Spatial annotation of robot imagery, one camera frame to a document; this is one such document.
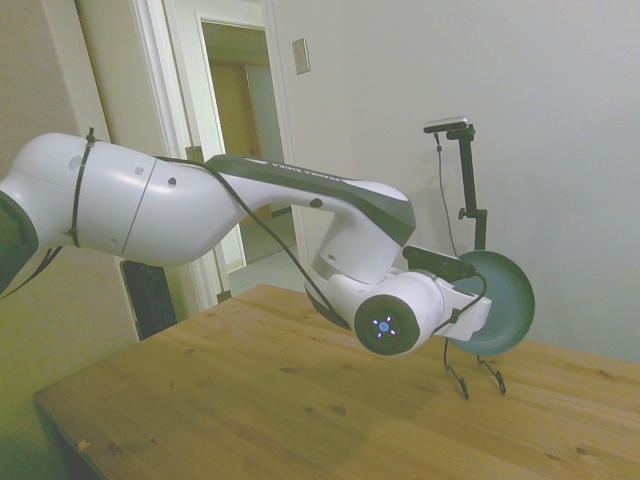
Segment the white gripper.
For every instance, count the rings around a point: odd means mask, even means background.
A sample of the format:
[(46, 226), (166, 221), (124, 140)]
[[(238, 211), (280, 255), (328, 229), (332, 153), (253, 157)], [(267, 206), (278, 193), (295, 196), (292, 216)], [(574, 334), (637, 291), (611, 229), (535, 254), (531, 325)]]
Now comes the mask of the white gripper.
[(437, 279), (444, 298), (443, 322), (433, 334), (467, 341), (481, 330), (489, 316), (492, 301), (481, 278), (462, 279), (454, 283)]

